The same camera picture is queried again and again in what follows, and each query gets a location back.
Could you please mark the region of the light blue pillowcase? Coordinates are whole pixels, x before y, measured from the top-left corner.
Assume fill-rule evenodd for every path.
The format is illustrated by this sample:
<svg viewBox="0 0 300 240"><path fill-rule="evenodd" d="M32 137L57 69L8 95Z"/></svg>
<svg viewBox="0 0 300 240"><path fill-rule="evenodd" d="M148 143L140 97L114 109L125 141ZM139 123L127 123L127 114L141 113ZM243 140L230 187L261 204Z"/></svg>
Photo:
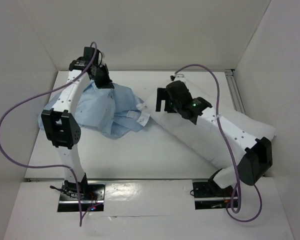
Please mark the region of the light blue pillowcase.
<svg viewBox="0 0 300 240"><path fill-rule="evenodd" d="M144 101L131 88L116 83L113 86L98 89L91 81L79 99L74 118L80 127L114 139L142 130L150 114L142 110Z"/></svg>

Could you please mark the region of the white pillow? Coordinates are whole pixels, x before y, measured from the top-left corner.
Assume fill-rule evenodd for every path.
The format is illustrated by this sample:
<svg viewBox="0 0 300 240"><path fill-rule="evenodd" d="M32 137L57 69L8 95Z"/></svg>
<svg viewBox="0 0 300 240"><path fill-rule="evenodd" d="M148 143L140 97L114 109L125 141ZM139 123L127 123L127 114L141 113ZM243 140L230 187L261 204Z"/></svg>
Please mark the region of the white pillow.
<svg viewBox="0 0 300 240"><path fill-rule="evenodd" d="M217 169L225 169L232 166L229 150L218 130L214 134L208 129L182 118L178 113L155 111L157 88L163 88L168 83L168 80L163 80L154 87L142 87L141 90L136 92L136 96L144 101L145 112L149 113L151 118L166 131L174 135ZM234 108L228 107L226 104L219 104L219 113L242 131L255 136L257 139L266 137L272 141L277 134L275 127L256 121L236 111Z"/></svg>

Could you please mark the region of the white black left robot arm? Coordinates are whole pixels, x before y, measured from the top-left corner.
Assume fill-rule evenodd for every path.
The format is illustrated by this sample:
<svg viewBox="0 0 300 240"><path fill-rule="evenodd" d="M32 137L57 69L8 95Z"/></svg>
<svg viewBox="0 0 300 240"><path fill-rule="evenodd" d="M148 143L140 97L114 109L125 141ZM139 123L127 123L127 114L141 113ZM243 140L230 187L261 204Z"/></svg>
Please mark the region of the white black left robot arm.
<svg viewBox="0 0 300 240"><path fill-rule="evenodd" d="M97 88L113 88L107 65L97 60L83 73L89 61L83 58L72 61L69 66L67 86L60 92L49 110L43 110L41 120L46 137L56 147L64 170L62 191L82 200L89 193L87 175L82 168L78 142L81 128L75 120L75 111L84 89L91 81Z"/></svg>

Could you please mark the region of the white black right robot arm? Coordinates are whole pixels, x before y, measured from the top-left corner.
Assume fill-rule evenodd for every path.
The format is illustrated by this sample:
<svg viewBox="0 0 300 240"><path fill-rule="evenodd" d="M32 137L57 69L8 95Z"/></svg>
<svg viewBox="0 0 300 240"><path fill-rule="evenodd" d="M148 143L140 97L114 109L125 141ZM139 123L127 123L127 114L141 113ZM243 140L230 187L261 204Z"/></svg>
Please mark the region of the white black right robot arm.
<svg viewBox="0 0 300 240"><path fill-rule="evenodd" d="M273 164L275 128L229 108L222 114L208 97L193 97L193 89L181 80L159 87L155 121L217 169L208 184L213 196L231 185L255 185Z"/></svg>

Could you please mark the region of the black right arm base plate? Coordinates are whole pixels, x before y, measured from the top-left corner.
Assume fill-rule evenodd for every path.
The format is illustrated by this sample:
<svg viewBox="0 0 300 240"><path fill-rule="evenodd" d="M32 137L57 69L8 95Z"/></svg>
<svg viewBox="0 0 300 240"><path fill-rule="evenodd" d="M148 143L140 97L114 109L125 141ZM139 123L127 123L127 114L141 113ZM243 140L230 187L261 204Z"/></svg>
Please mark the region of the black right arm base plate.
<svg viewBox="0 0 300 240"><path fill-rule="evenodd" d="M189 194L194 197L196 210L225 209L231 202L234 189L232 186L219 188L218 185L204 181L194 181Z"/></svg>

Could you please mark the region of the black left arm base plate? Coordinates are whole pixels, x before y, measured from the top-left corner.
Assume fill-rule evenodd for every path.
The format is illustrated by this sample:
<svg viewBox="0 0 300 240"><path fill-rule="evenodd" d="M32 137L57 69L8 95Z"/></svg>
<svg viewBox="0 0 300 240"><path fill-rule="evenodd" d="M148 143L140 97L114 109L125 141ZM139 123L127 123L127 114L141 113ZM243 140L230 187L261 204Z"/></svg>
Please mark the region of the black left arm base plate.
<svg viewBox="0 0 300 240"><path fill-rule="evenodd" d="M62 187L53 187L60 192L58 200L58 213L79 212L77 190L66 190L65 185ZM104 183L89 183L86 186L85 192L80 192L80 202L82 212L103 212L105 200L106 185Z"/></svg>

